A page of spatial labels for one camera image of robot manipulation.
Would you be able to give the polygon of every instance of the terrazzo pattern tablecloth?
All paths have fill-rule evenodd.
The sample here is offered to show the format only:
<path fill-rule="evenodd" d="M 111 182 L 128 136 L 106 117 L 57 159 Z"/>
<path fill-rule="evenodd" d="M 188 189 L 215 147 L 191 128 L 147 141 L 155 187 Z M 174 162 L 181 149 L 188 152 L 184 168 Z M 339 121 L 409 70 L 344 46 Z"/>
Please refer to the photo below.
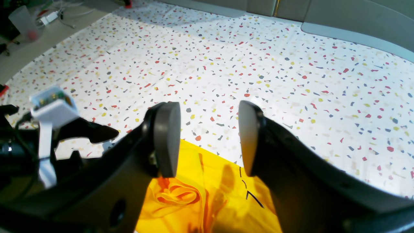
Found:
<path fill-rule="evenodd" d="M 320 157 L 403 197 L 414 195 L 414 65 L 392 54 L 306 34 L 300 24 L 160 2 L 120 8 L 57 44 L 7 84 L 3 104 L 58 84 L 80 114 L 122 138 L 148 107 L 179 102 L 181 138 L 243 165 L 238 104 L 249 100 Z M 68 157 L 104 147 L 69 140 Z"/>

